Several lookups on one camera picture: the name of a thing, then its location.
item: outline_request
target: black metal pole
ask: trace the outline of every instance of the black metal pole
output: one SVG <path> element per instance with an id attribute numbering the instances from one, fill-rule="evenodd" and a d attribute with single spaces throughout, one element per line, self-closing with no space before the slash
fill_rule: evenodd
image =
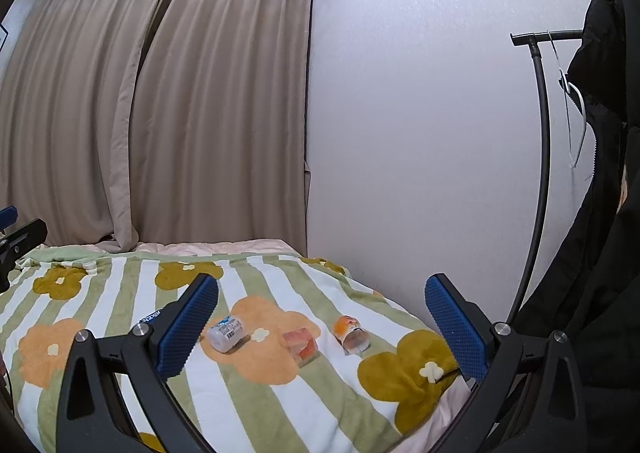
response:
<path id="1" fill-rule="evenodd" d="M 529 34 L 511 34 L 513 45 L 519 47 L 521 45 L 529 45 L 531 39 L 535 39 L 538 43 L 541 41 L 550 41 L 549 35 L 553 41 L 564 41 L 565 39 L 582 39 L 582 30 L 552 30 L 551 32 L 537 32 Z"/>
<path id="2" fill-rule="evenodd" d="M 581 31 L 561 31 L 561 32 L 580 32 Z M 527 287 L 531 280 L 531 274 L 533 273 L 533 266 L 536 264 L 536 257 L 538 256 L 538 249 L 540 248 L 540 239 L 542 238 L 542 228 L 545 224 L 546 213 L 546 199 L 549 193 L 549 171 L 551 166 L 551 135 L 549 127 L 549 102 L 546 96 L 546 84 L 545 73 L 542 68 L 542 56 L 540 55 L 540 48 L 538 47 L 538 40 L 536 37 L 538 34 L 530 34 L 527 44 L 531 52 L 531 58 L 533 59 L 533 68 L 536 71 L 536 84 L 538 85 L 538 99 L 540 101 L 540 128 L 542 135 L 542 158 L 540 160 L 540 191 L 538 192 L 538 209 L 536 210 L 536 222 L 533 227 L 533 235 L 531 237 L 531 244 L 529 245 L 529 254 L 527 256 L 527 263 L 525 264 L 524 271 L 522 273 L 522 279 L 518 286 L 518 293 L 513 300 L 513 306 L 507 318 L 508 324 L 513 324 L 520 306 L 524 301 L 524 296 L 527 293 Z"/>

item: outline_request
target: hood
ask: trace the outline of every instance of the hood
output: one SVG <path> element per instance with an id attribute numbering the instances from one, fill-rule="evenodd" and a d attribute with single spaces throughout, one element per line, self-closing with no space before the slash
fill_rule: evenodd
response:
<path id="1" fill-rule="evenodd" d="M 591 0 L 584 19 L 582 45 L 567 71 L 569 81 L 626 121 L 625 64 L 622 0 Z"/>

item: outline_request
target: green stripe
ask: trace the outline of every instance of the green stripe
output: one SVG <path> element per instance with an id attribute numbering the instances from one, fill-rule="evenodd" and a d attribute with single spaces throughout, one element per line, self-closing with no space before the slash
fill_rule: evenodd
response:
<path id="1" fill-rule="evenodd" d="M 111 276 L 111 258 L 99 259 L 96 265 L 98 273 L 91 278 L 91 283 L 89 284 L 86 297 L 74 315 L 74 319 L 76 319 L 83 327 L 89 322 L 89 318 L 98 305 L 98 300 L 100 299 L 102 292 L 104 292 L 104 286 L 107 283 L 107 279 Z"/>
<path id="2" fill-rule="evenodd" d="M 62 309 L 66 303 L 68 303 L 68 300 L 66 299 L 52 299 L 49 301 L 47 308 L 42 311 L 42 314 L 40 314 L 36 325 L 52 325 L 58 317 L 60 309 Z"/>
<path id="3" fill-rule="evenodd" d="M 40 268 L 39 265 L 37 265 L 36 267 L 29 267 L 27 269 L 27 272 L 24 273 L 24 275 L 20 278 L 20 281 L 18 283 L 16 283 L 15 285 L 12 285 L 11 287 L 9 287 L 9 290 L 7 290 L 5 293 L 0 295 L 0 313 L 4 311 L 4 308 L 7 306 L 7 303 L 9 303 L 11 301 L 11 298 L 14 297 L 15 291 L 18 289 L 18 287 L 20 287 L 20 285 L 22 285 L 26 280 L 30 279 L 30 277 L 33 276 L 39 268 Z"/>
<path id="4" fill-rule="evenodd" d="M 228 314 L 221 289 L 210 321 L 219 321 Z M 255 453 L 308 451 L 269 385 L 249 382 L 232 365 L 218 364 L 218 367 Z"/>
<path id="5" fill-rule="evenodd" d="M 178 299 L 177 289 L 162 290 L 156 287 L 156 310 L 164 308 L 167 303 L 171 303 Z"/>
<path id="6" fill-rule="evenodd" d="M 182 410 L 185 412 L 187 417 L 189 417 L 189 420 L 193 422 L 193 425 L 199 431 L 202 431 L 198 415 L 196 414 L 196 408 L 193 405 L 193 399 L 191 398 L 191 389 L 189 389 L 187 374 L 184 369 L 182 369 L 180 375 L 168 379 L 166 383 L 173 393 L 175 400 L 178 401 Z"/>
<path id="7" fill-rule="evenodd" d="M 40 294 L 36 294 L 33 290 L 30 290 L 24 299 L 20 301 L 20 305 L 15 308 L 14 313 L 9 316 L 9 319 L 7 319 L 7 322 L 2 327 L 2 332 L 0 333 L 0 350 L 4 350 L 6 340 L 18 325 L 22 323 L 22 320 L 33 308 L 40 296 Z"/>
<path id="8" fill-rule="evenodd" d="M 42 314 L 40 314 L 38 320 L 36 321 L 36 325 L 51 325 L 51 324 L 53 324 L 53 321 L 55 321 L 56 317 L 58 316 L 58 314 L 60 312 L 60 309 L 62 309 L 62 307 L 64 306 L 65 303 L 66 303 L 66 300 L 52 299 L 51 301 L 49 301 L 49 303 L 47 304 L 45 309 L 42 311 Z M 15 353 L 14 353 L 14 357 L 13 357 L 12 363 L 11 363 L 12 366 L 11 366 L 11 372 L 10 372 L 11 379 L 13 381 L 14 404 L 16 406 L 17 406 L 18 402 L 20 401 L 20 397 L 22 396 L 22 389 L 24 388 L 24 378 L 22 376 L 22 373 L 20 372 L 20 367 L 22 366 L 23 360 L 24 360 L 24 358 L 22 357 L 22 354 L 20 353 L 20 351 L 16 350 Z M 17 413 L 16 413 L 16 417 L 17 417 L 18 421 L 20 422 L 20 425 L 22 425 L 22 420 L 18 417 Z M 55 422 L 56 422 L 55 411 L 54 411 L 54 414 L 53 414 L 52 421 L 53 421 L 53 424 L 54 424 L 54 427 L 55 427 Z"/>
<path id="9" fill-rule="evenodd" d="M 247 296 L 260 296 L 275 303 L 275 298 L 269 290 L 269 285 L 258 269 L 247 263 L 246 259 L 230 263 L 244 284 Z"/>
<path id="10" fill-rule="evenodd" d="M 322 354 L 300 369 L 298 375 L 315 391 L 360 453 L 386 451 L 400 440 L 401 435 L 391 423 L 369 399 L 343 382 Z"/>
<path id="11" fill-rule="evenodd" d="M 9 283 L 11 283 L 14 279 L 16 279 L 18 276 L 20 276 L 20 274 L 22 273 L 22 270 L 20 269 L 12 269 L 9 271 L 9 274 L 7 274 L 7 279 L 9 280 Z"/>
<path id="12" fill-rule="evenodd" d="M 51 300 L 38 318 L 38 325 L 52 325 L 67 300 Z M 55 370 L 49 388 L 43 389 L 38 400 L 38 433 L 47 453 L 56 452 L 56 414 L 62 385 L 63 370 Z"/>
<path id="13" fill-rule="evenodd" d="M 49 388 L 42 391 L 38 401 L 38 432 L 47 453 L 56 453 L 56 416 L 63 375 L 63 370 L 53 372 Z"/>
<path id="14" fill-rule="evenodd" d="M 9 375 L 11 376 L 14 396 L 15 419 L 18 421 L 18 423 L 20 423 L 20 426 L 24 428 L 17 408 L 18 401 L 20 401 L 20 397 L 22 395 L 22 388 L 24 387 L 24 379 L 22 378 L 22 374 L 20 373 L 20 367 L 22 366 L 23 361 L 24 358 L 22 357 L 20 351 L 15 351 L 14 360 L 12 360 L 11 362 L 11 372 L 9 372 Z"/>
<path id="15" fill-rule="evenodd" d="M 422 321 L 420 321 L 417 317 L 392 307 L 384 299 L 367 292 L 363 292 L 362 290 L 355 290 L 351 285 L 349 285 L 349 282 L 344 279 L 344 276 L 342 274 L 336 273 L 328 267 L 323 267 L 322 265 L 316 263 L 308 264 L 308 266 L 313 267 L 314 269 L 316 269 L 316 271 L 328 274 L 332 278 L 336 279 L 338 283 L 340 283 L 340 287 L 342 287 L 344 293 L 356 303 L 359 303 L 360 305 L 371 309 L 373 312 L 382 314 L 385 318 L 391 319 L 391 321 L 400 325 L 401 327 L 405 327 L 411 330 L 424 330 L 425 328 L 427 328 L 426 325 L 422 323 Z"/>
<path id="16" fill-rule="evenodd" d="M 120 291 L 116 296 L 113 311 L 107 323 L 105 336 L 119 336 L 129 332 L 131 319 L 133 318 L 133 303 L 136 300 L 138 281 L 140 279 L 140 267 L 142 261 L 138 258 L 129 258 L 124 264 Z"/>
<path id="17" fill-rule="evenodd" d="M 289 279 L 293 290 L 302 296 L 305 303 L 311 309 L 311 312 L 313 312 L 318 319 L 322 320 L 330 331 L 333 330 L 335 322 L 343 314 L 335 308 L 332 301 L 327 298 L 327 296 L 324 295 L 324 292 L 322 292 L 313 280 L 308 277 L 307 273 L 302 269 L 302 267 L 300 267 L 300 264 L 297 261 L 289 259 L 281 260 L 276 256 L 269 256 L 264 258 L 264 263 L 269 263 L 270 265 L 274 265 L 282 269 L 284 274 L 286 274 L 287 279 Z M 373 332 L 369 332 L 369 339 L 371 341 L 371 346 L 363 353 L 358 354 L 363 359 L 374 354 L 379 354 L 380 352 L 396 352 L 395 346 L 383 340 L 383 338 Z"/>

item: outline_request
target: metal bolt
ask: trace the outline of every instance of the metal bolt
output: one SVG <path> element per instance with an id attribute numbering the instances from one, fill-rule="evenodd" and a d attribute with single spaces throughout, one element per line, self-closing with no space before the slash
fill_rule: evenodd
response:
<path id="1" fill-rule="evenodd" d="M 511 334 L 511 327 L 507 323 L 496 323 L 494 328 L 499 336 L 508 336 Z"/>
<path id="2" fill-rule="evenodd" d="M 89 330 L 83 329 L 76 332 L 75 339 L 78 343 L 84 343 L 86 340 L 88 340 L 88 338 L 89 338 Z"/>
<path id="3" fill-rule="evenodd" d="M 135 325 L 133 325 L 132 332 L 133 335 L 142 337 L 146 335 L 147 332 L 149 332 L 149 325 L 147 325 L 146 323 L 136 323 Z"/>
<path id="4" fill-rule="evenodd" d="M 562 330 L 556 330 L 554 332 L 554 339 L 558 343 L 566 343 L 569 340 L 569 337 L 567 337 L 567 335 L 564 332 L 562 332 Z"/>

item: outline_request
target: orange flower pattern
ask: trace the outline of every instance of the orange flower pattern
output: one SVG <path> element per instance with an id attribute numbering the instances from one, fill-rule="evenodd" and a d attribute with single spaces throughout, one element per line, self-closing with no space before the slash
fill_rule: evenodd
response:
<path id="1" fill-rule="evenodd" d="M 215 279 L 222 277 L 222 267 L 211 261 L 186 263 L 182 261 L 168 261 L 160 263 L 160 271 L 156 275 L 158 289 L 174 290 L 189 285 L 199 273 L 209 274 Z"/>
<path id="2" fill-rule="evenodd" d="M 209 359 L 223 365 L 233 365 L 240 375 L 252 383 L 286 385 L 298 375 L 298 365 L 283 342 L 284 332 L 306 327 L 314 338 L 320 336 L 320 328 L 304 314 L 285 312 L 260 296 L 240 299 L 231 309 L 231 314 L 242 320 L 250 338 L 227 354 L 215 350 L 206 338 L 201 339 L 200 344 Z M 209 322 L 203 335 L 216 322 Z"/>
<path id="3" fill-rule="evenodd" d="M 51 299 L 71 299 L 80 292 L 84 276 L 84 269 L 54 265 L 44 276 L 35 279 L 33 292 L 49 294 Z"/>
<path id="4" fill-rule="evenodd" d="M 64 370 L 74 336 L 82 325 L 73 318 L 35 325 L 18 343 L 24 358 L 20 373 L 27 383 L 47 388 L 56 370 Z"/>

